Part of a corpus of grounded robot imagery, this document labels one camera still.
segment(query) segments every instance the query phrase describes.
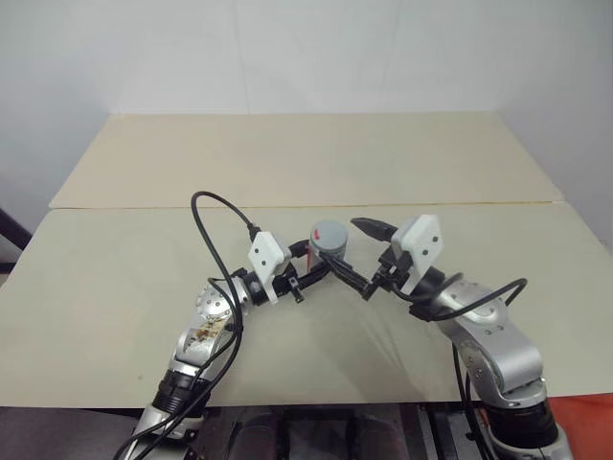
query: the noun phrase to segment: cable connector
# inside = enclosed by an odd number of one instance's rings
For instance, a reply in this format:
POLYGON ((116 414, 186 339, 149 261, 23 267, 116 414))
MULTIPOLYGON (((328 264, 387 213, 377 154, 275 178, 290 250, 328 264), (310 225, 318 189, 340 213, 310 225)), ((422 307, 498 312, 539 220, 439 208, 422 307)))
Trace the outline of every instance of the cable connector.
POLYGON ((261 232, 261 228, 259 228, 259 226, 253 222, 249 222, 249 224, 247 225, 247 230, 249 230, 249 240, 251 240, 251 242, 253 242, 253 240, 256 238, 256 235, 261 232))

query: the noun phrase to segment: metal frame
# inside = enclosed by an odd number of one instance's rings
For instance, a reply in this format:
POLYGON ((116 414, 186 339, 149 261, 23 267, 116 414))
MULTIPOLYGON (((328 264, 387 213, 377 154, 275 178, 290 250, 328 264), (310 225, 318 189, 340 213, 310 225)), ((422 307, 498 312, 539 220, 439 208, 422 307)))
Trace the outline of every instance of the metal frame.
MULTIPOLYGON (((0 209, 0 235, 12 242, 22 251, 28 245, 28 242, 32 239, 32 233, 26 230, 19 224, 14 218, 0 209)), ((1 263, 0 273, 11 273, 15 264, 1 263)))

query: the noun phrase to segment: orange object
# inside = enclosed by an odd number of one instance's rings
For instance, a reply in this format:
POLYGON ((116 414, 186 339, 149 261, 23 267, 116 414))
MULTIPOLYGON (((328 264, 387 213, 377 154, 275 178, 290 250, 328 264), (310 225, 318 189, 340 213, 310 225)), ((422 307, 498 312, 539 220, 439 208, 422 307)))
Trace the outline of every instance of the orange object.
POLYGON ((613 460, 613 394, 550 398, 575 460, 613 460))

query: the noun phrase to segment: table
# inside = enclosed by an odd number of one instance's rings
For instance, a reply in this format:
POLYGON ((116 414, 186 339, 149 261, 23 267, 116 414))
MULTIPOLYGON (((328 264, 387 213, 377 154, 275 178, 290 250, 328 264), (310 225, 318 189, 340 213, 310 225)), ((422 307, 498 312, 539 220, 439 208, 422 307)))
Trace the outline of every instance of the table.
MULTIPOLYGON (((613 389, 610 258, 497 115, 114 115, 0 288, 0 404, 150 401, 217 274, 187 208, 199 189, 289 242, 319 219, 437 214, 440 269, 531 281, 511 318, 552 395, 613 389)), ((245 265, 236 216, 200 203, 227 265, 245 265)), ((372 274, 384 246, 350 238, 349 261, 372 274)), ((365 303, 331 277, 305 295, 249 314, 212 404, 458 399, 448 341, 401 301, 365 303)))
POLYGON ((563 199, 490 112, 117 115, 51 207, 186 207, 201 189, 243 207, 563 199))
MULTIPOLYGON (((227 265, 247 261, 244 226, 202 210, 227 265)), ((318 219, 441 217, 437 266, 493 288, 525 276, 511 318, 545 361, 552 396, 611 391, 611 262, 565 203, 251 209, 288 241, 318 219)), ((384 246, 350 228, 364 274, 384 246)), ((193 301, 217 270, 187 209, 54 210, 0 290, 0 404, 142 406, 193 301)), ((246 317, 241 353, 212 404, 457 400, 449 342, 381 291, 371 302, 333 278, 246 317)))

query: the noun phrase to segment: white wall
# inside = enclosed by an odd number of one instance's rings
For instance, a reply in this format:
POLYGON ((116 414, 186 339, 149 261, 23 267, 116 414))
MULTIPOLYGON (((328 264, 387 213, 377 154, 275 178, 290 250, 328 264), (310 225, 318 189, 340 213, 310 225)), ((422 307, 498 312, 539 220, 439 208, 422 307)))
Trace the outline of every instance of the white wall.
POLYGON ((0 206, 34 230, 109 111, 494 109, 611 243, 612 10, 610 0, 8 0, 0 206))

